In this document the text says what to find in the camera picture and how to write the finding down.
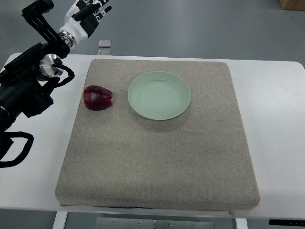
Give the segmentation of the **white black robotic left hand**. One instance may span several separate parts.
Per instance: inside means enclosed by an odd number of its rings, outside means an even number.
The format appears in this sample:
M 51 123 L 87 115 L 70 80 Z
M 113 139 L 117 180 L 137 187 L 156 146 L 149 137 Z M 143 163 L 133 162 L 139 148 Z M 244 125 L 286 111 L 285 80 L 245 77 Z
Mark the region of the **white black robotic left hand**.
M 80 41 L 88 39 L 100 20 L 112 9 L 107 0 L 77 0 L 64 17 L 64 25 L 58 34 L 68 45 L 75 48 Z

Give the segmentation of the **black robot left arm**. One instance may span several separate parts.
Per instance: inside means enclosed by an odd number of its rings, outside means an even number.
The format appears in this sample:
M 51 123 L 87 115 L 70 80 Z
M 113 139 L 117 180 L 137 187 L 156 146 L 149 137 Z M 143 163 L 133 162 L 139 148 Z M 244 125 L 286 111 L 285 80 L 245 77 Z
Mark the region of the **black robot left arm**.
M 17 58 L 5 65 L 0 73 L 0 156 L 4 157 L 13 144 L 13 138 L 25 138 L 26 143 L 18 156 L 11 161 L 1 161 L 1 168 L 14 167 L 28 155 L 34 137 L 32 134 L 7 130 L 24 113 L 27 117 L 41 114 L 53 104 L 52 91 L 69 83 L 74 72 L 62 64 L 62 59 L 70 52 L 68 42 L 46 22 L 44 13 L 54 7 L 51 0 L 37 0 L 22 10 L 22 16 L 46 41 L 37 43 Z M 51 77 L 41 69 L 40 62 L 48 54 L 54 54 L 50 67 L 59 68 L 68 73 L 61 80 Z

